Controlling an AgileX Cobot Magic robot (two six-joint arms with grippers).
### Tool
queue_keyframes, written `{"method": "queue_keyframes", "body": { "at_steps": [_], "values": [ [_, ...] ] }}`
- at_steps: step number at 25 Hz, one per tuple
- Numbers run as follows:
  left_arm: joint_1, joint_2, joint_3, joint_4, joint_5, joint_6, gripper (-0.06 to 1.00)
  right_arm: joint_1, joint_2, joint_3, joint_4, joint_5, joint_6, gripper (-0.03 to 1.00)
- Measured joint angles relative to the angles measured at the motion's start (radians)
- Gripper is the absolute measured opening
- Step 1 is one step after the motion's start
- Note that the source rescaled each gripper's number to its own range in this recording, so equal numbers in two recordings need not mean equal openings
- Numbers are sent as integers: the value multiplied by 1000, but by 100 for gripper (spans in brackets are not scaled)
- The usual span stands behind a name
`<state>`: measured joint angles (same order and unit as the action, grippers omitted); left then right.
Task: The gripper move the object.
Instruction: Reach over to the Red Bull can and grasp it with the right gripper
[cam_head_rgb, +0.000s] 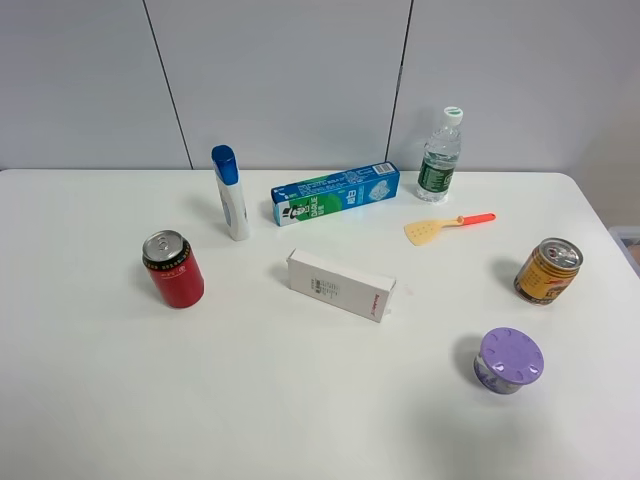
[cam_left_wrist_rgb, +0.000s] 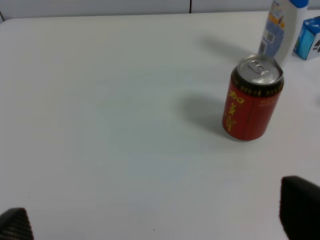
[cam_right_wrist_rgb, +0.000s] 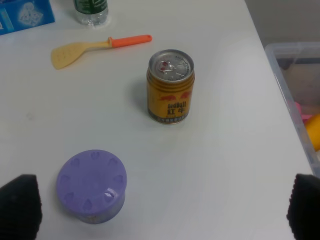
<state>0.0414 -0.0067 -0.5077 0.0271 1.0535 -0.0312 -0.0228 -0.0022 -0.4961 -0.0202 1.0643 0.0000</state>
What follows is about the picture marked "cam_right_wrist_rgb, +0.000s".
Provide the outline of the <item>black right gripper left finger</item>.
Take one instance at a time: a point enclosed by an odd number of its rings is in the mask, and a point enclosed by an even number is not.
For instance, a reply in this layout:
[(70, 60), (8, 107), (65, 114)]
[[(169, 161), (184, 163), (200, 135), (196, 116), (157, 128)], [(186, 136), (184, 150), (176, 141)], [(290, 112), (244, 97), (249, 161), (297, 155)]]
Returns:
[(37, 177), (22, 174), (0, 188), (0, 238), (34, 240), (42, 222)]

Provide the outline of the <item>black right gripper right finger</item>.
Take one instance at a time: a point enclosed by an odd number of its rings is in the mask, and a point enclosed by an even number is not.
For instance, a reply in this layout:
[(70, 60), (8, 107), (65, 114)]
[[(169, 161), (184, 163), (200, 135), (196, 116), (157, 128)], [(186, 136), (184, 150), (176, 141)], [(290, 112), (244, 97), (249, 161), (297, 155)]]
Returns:
[(320, 238), (320, 179), (297, 174), (289, 199), (287, 220), (296, 240)]

